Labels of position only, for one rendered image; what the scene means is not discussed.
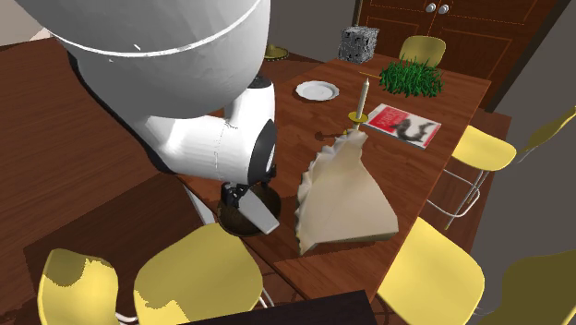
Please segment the dark brown bowl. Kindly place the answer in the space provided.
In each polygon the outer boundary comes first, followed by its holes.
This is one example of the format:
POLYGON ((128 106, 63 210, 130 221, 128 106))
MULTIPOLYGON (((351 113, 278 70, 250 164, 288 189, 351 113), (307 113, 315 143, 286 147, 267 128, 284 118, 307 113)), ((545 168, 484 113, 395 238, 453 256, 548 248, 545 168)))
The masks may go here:
MULTIPOLYGON (((282 201, 279 194, 272 187, 263 187, 262 185, 254 185, 251 190, 263 202, 274 218, 279 221, 282 209, 282 201)), ((237 208, 226 205, 222 200, 218 202, 217 216, 222 228, 231 235, 262 235, 262 232, 237 208)))

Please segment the yellow chair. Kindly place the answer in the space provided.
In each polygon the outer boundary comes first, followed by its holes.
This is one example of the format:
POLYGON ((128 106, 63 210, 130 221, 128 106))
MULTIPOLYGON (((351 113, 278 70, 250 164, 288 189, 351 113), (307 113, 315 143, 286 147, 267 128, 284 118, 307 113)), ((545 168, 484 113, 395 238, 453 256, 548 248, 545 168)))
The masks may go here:
MULTIPOLYGON (((478 263, 422 218, 378 296, 408 325, 466 325, 485 290, 478 263)), ((502 277, 498 308, 477 325, 569 325, 576 316, 576 249, 520 259, 502 277)))
POLYGON ((118 277, 105 259, 56 248, 45 262, 37 306, 42 325, 182 325, 272 306, 258 264, 218 223, 199 227, 138 271, 136 314, 117 312, 118 277))
POLYGON ((436 67, 441 62, 446 47, 446 43, 440 38, 415 35, 403 42, 399 58, 403 66, 418 63, 436 67))
MULTIPOLYGON (((562 116, 538 128, 528 139, 528 144, 522 149, 524 155, 520 158, 519 163, 537 147, 553 138, 574 116, 576 116, 576 105, 562 116)), ((468 126, 465 129, 451 156, 457 161, 479 170, 480 173, 474 183, 471 183, 463 177, 444 169, 444 172, 448 175, 470 186, 466 196, 454 213, 444 211, 431 200, 427 201, 438 211, 450 216, 445 229, 448 229, 456 218, 464 216, 473 207, 480 198, 480 187, 488 174, 507 167, 515 159, 516 155, 517 150, 508 142, 491 136, 474 126, 468 126)))

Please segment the beige ruffled cone shape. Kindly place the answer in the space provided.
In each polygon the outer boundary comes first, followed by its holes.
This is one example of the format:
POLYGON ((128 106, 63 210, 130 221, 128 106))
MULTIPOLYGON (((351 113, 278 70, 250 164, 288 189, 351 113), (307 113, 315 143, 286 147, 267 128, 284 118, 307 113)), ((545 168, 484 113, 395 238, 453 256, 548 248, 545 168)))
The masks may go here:
POLYGON ((366 139, 349 130, 302 173, 294 213, 300 255, 319 244, 383 241, 399 232, 393 208, 362 163, 366 139))

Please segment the white plate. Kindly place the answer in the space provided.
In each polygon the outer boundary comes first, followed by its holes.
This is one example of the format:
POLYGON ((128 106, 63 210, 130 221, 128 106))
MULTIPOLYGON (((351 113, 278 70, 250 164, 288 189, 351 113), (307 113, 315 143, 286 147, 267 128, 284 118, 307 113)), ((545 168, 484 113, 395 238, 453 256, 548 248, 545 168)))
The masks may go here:
POLYGON ((335 85, 320 80, 303 82, 295 88, 295 91, 300 97, 317 102, 332 100, 340 94, 335 85))

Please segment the gold dish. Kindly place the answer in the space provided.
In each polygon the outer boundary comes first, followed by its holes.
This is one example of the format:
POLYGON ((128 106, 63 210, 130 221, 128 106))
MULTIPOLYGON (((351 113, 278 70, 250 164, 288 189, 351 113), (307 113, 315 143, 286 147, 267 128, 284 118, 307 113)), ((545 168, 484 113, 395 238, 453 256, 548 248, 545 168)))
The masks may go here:
POLYGON ((288 55, 289 51, 287 49, 269 43, 266 46, 264 59, 267 61, 283 60, 287 58, 288 55))

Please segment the white candle in gold holder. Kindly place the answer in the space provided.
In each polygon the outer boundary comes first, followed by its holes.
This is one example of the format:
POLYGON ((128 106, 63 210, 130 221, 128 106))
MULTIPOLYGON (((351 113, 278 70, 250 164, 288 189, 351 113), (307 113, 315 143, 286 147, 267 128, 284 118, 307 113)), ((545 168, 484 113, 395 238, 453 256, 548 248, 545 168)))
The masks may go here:
POLYGON ((349 119, 353 122, 352 129, 354 130, 357 130, 359 126, 367 120, 367 116, 364 115, 363 111, 366 103, 366 96, 368 93, 369 85, 370 85, 369 79, 366 78, 363 84, 357 108, 354 112, 350 112, 348 114, 349 119))

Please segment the wooden dining table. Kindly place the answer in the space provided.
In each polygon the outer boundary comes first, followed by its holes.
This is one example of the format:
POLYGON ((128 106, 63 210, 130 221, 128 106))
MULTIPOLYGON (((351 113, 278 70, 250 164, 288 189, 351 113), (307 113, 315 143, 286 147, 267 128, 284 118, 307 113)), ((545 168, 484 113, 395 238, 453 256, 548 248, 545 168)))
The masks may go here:
POLYGON ((264 62, 260 69, 275 83, 278 172, 270 185, 282 198, 281 224, 269 235, 244 241, 305 299, 357 290, 365 290, 368 297, 375 295, 490 85, 485 79, 445 71, 444 89, 437 97, 393 95, 379 88, 377 78, 391 61, 377 54, 362 65, 338 59, 319 64, 293 55, 264 62), (356 108, 366 78, 370 81, 367 112, 385 103, 437 121, 441 128, 424 150, 374 129, 366 131, 362 161, 398 217, 398 234, 375 243, 322 244, 299 256, 295 195, 301 174, 324 144, 315 135, 321 132, 331 143, 350 126, 348 114, 356 108), (295 88, 311 80, 329 82, 340 94, 324 102, 300 97, 295 88))

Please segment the red book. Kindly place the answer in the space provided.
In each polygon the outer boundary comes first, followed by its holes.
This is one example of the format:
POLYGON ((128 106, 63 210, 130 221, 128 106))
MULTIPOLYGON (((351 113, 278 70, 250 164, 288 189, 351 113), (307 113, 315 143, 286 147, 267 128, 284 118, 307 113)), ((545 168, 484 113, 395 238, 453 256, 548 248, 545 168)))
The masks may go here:
POLYGON ((380 104, 364 122, 377 131, 425 149, 441 128, 441 123, 405 112, 387 104, 380 104))

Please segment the grey speckled cube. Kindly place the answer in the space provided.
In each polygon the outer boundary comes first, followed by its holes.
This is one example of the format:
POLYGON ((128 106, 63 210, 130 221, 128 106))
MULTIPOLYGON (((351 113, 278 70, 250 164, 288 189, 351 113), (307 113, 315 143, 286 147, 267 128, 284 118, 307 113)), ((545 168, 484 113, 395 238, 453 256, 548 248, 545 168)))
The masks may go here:
POLYGON ((343 29, 338 58, 358 65, 370 60, 375 52, 378 34, 378 28, 366 26, 343 29))

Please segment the green grass plant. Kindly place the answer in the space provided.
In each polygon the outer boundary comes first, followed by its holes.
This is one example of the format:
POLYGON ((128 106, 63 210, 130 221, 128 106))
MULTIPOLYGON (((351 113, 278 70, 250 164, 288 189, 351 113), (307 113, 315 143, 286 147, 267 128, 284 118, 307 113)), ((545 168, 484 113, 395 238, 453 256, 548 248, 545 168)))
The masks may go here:
POLYGON ((379 74, 379 86, 391 94, 437 97, 444 89, 443 73, 436 66, 429 66, 428 60, 418 63, 404 60, 389 63, 379 74))

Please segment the brown wooden cupboard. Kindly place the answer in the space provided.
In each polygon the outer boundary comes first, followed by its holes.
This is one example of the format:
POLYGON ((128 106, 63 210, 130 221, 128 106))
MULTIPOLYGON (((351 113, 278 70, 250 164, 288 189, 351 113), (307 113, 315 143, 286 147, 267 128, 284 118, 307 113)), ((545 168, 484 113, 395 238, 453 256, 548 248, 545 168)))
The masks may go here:
POLYGON ((569 1, 359 0, 356 23, 379 29, 375 52, 390 57, 410 36, 440 38, 440 68, 490 82, 486 109, 553 9, 569 1))

